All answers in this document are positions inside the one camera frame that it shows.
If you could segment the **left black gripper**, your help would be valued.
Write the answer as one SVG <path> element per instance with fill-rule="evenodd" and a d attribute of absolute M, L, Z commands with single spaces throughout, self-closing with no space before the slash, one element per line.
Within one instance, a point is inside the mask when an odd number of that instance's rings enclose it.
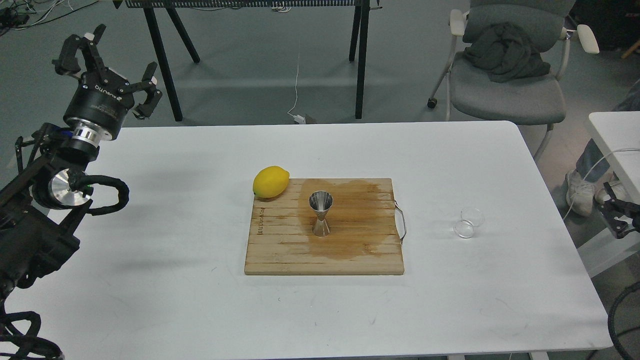
<path fill-rule="evenodd" d="M 148 119 L 157 107 L 163 92 L 157 88 L 154 76 L 158 64 L 151 62 L 139 82 L 129 83 L 123 75 L 106 66 L 98 51 L 98 43 L 106 30 L 101 23 L 94 32 L 84 36 L 71 34 L 62 44 L 60 55 L 52 60 L 58 75 L 78 79 L 78 86 L 62 116 L 66 125 L 91 123 L 102 128 L 102 138 L 114 141 L 128 111 L 139 120 Z M 144 92 L 144 102 L 135 104 L 134 94 Z"/>

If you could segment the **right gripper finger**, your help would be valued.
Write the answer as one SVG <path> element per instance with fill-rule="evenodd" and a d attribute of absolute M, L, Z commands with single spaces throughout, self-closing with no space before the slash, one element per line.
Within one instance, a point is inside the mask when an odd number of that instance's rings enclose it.
<path fill-rule="evenodd" d="M 597 203 L 595 208 L 615 239 L 623 239 L 630 233 L 640 232 L 640 205 L 618 199 L 609 182 L 604 182 L 603 187 L 610 198 L 603 203 Z"/>

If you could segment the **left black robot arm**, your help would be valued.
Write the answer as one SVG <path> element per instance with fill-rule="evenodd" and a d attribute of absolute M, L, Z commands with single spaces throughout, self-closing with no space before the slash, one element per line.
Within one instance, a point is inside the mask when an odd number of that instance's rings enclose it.
<path fill-rule="evenodd" d="M 128 113 L 144 120 L 162 98 L 147 65 L 132 83 L 105 65 L 98 43 L 105 32 L 70 35 L 52 60 L 58 75 L 78 81 L 62 117 L 65 126 L 45 122 L 30 139 L 14 143 L 17 176 L 1 190 L 1 303 L 14 289 L 59 271 L 79 249 L 75 236 L 86 215 L 114 214 L 126 207 L 130 189 L 107 175 L 86 173 L 102 141 L 114 141 Z"/>

